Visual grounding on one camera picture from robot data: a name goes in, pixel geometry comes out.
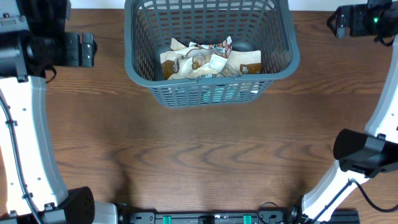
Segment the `light teal wipes packet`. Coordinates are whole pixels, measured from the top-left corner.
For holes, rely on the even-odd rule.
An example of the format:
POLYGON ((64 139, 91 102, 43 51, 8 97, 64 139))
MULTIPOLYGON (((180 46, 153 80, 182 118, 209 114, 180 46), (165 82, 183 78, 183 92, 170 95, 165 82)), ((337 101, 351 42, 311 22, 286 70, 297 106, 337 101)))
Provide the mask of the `light teal wipes packet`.
POLYGON ((245 83, 215 85, 203 89, 201 102, 203 104, 240 103, 245 101, 250 94, 250 85, 245 83))

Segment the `cream snack pouch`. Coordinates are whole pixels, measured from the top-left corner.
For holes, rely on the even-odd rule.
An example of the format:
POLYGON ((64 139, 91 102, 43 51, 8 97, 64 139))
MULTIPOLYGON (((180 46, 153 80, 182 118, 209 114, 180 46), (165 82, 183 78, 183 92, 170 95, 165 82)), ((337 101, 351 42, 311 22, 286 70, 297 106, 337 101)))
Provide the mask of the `cream snack pouch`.
POLYGON ((172 38, 171 39, 171 43, 170 43, 170 49, 173 51, 179 51, 179 50, 183 50, 186 49, 187 46, 180 43, 177 39, 172 38))

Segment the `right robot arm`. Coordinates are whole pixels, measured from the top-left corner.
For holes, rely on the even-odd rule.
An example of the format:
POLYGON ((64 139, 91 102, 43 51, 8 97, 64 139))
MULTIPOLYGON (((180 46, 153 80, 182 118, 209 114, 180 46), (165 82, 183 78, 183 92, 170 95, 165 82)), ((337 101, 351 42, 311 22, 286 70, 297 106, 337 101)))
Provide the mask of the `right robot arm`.
POLYGON ((340 6, 327 26, 337 38, 373 36, 375 42, 392 47, 387 78, 376 109, 359 133, 343 129, 333 146, 331 167, 317 186, 285 214, 283 223, 348 223, 336 208, 355 189, 380 173, 397 170, 397 2, 372 1, 340 6))

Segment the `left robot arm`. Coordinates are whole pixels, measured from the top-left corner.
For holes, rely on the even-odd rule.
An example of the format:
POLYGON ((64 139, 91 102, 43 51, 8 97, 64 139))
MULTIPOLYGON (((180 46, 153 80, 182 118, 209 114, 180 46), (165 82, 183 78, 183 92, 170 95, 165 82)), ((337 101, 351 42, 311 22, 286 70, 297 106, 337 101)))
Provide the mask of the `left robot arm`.
POLYGON ((88 187, 68 189, 46 111, 46 73, 94 65, 89 32, 66 32, 71 3, 1 0, 1 154, 7 180, 2 223, 118 223, 112 203, 88 187))

